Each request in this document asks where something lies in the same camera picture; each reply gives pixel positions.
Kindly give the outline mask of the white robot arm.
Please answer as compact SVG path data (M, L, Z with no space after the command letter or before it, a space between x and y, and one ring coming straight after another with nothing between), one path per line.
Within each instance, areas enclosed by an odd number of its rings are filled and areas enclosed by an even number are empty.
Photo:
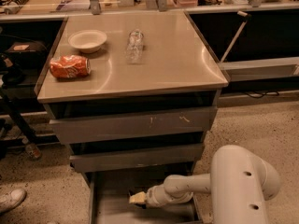
M214 154L208 174L170 175L163 184L131 195L129 203L162 207L209 193L213 224L269 224L265 202L280 187L278 171L270 163L243 147L227 145Z

